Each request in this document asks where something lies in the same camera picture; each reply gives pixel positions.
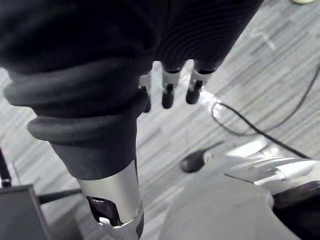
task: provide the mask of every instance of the robotic hand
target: robotic hand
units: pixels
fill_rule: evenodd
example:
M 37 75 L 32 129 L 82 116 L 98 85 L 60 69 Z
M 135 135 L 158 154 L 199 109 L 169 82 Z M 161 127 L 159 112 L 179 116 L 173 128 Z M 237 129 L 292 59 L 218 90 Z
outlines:
M 151 109 L 153 61 L 162 62 L 168 109 L 184 62 L 194 59 L 186 101 L 195 104 L 262 2 L 0 2 L 0 66 L 12 79 L 4 95 L 33 109 L 28 130 L 51 143 L 116 238 L 142 234 L 136 119 Z

